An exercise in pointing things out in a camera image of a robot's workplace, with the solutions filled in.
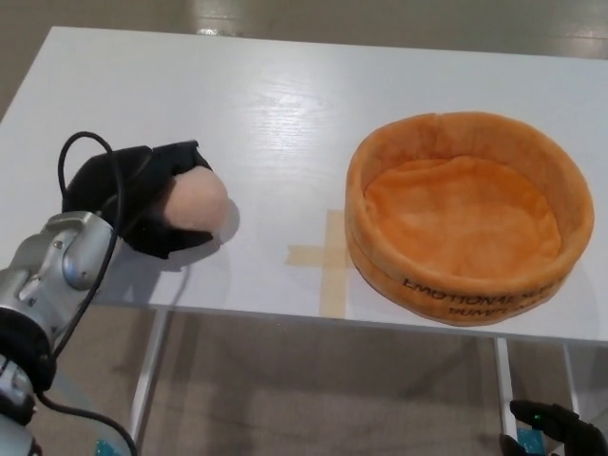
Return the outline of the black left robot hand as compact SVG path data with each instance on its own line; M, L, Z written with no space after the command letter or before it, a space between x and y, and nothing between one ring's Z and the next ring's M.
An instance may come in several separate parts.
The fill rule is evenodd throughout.
M177 228L153 213L168 193L172 179L200 166L210 169L196 141L151 148L117 150L114 158L123 178L123 225L119 236L133 250L167 259L170 254L199 247L213 239L209 231ZM88 159L62 192L62 211L87 211L115 224L118 190L110 157Z

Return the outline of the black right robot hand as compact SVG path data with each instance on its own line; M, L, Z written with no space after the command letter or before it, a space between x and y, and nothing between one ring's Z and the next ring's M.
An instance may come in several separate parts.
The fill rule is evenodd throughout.
M607 441L593 424L586 423L573 410L558 404L511 400L514 417L563 444L565 455L606 455Z

